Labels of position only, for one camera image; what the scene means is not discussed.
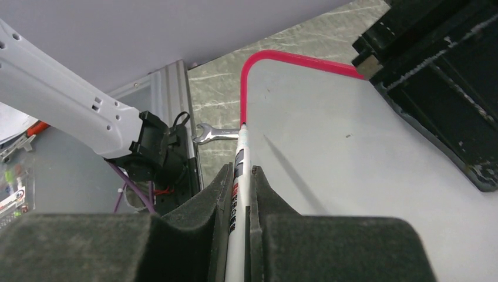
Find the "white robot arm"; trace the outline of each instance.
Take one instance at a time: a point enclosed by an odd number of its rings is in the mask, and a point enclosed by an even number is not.
[[[105,159],[126,156],[143,121],[0,19],[0,101],[54,126]]]

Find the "transparent plastic sheet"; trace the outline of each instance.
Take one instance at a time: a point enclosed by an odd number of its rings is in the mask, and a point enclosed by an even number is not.
[[[35,209],[33,158],[1,165],[0,231],[14,219]]]

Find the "wrench head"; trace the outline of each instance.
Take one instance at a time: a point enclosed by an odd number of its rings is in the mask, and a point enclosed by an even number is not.
[[[213,131],[212,126],[208,125],[207,123],[199,123],[196,127],[202,128],[203,133],[201,134],[201,136],[195,137],[193,139],[194,143],[202,145],[211,141],[211,136],[212,136],[211,132]]]

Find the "grey wall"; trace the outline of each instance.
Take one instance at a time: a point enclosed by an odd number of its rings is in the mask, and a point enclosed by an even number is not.
[[[0,0],[0,18],[103,91],[200,64],[348,0]]]

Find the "white marker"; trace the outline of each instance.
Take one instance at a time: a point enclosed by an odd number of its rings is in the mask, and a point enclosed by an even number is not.
[[[225,282],[243,282],[245,268],[245,218],[250,202],[251,158],[249,132],[245,123],[238,132],[235,155],[234,185],[228,235]]]

